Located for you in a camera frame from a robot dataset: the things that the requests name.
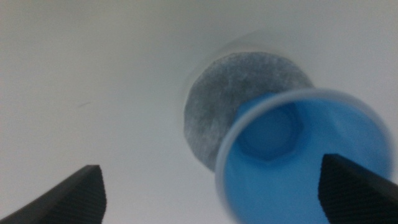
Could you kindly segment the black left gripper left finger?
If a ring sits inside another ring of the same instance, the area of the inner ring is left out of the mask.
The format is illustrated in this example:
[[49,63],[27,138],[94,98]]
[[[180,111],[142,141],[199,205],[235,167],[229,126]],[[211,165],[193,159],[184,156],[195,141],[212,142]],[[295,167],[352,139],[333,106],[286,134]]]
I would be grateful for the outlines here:
[[3,224],[101,224],[106,192],[99,165],[87,165],[31,203],[1,219]]

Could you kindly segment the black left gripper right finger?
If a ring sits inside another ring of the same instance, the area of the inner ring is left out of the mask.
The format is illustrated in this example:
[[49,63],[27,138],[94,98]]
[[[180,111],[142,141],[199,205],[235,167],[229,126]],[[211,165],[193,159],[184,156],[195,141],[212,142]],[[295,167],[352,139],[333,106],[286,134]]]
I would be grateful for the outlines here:
[[322,158],[318,199],[330,223],[397,224],[397,185],[339,154]]

